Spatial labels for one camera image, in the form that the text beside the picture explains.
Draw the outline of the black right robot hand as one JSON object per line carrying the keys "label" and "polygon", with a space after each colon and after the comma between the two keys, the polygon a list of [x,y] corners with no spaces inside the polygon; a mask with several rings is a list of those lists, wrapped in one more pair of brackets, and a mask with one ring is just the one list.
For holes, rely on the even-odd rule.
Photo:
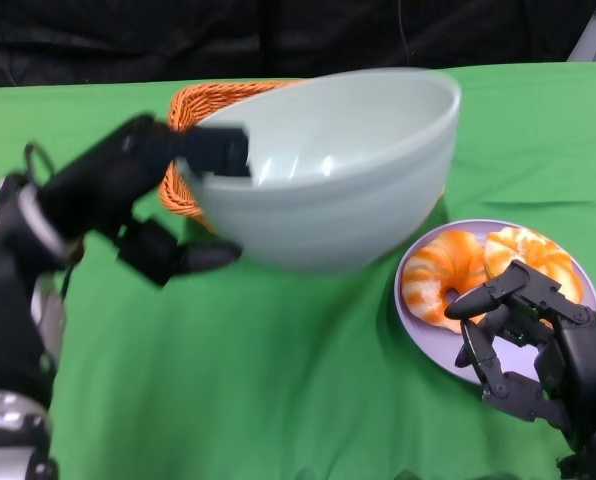
{"label": "black right robot hand", "polygon": [[[542,418],[580,451],[596,434],[596,311],[568,300],[555,280],[514,260],[444,311],[461,323],[459,368],[472,366],[490,406],[525,421]],[[504,371],[500,337],[531,345],[538,375]]]}

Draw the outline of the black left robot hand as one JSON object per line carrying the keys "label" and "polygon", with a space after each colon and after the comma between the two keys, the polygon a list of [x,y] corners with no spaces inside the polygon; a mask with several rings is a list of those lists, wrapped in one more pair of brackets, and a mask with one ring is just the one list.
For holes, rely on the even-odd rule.
{"label": "black left robot hand", "polygon": [[153,219],[137,220],[135,202],[156,189],[179,161],[202,180],[210,174],[247,179],[248,137],[238,127],[175,131],[151,114],[129,119],[39,188],[44,217],[67,240],[91,231],[107,237],[121,261],[152,283],[221,269],[242,249],[231,241],[180,243]]}

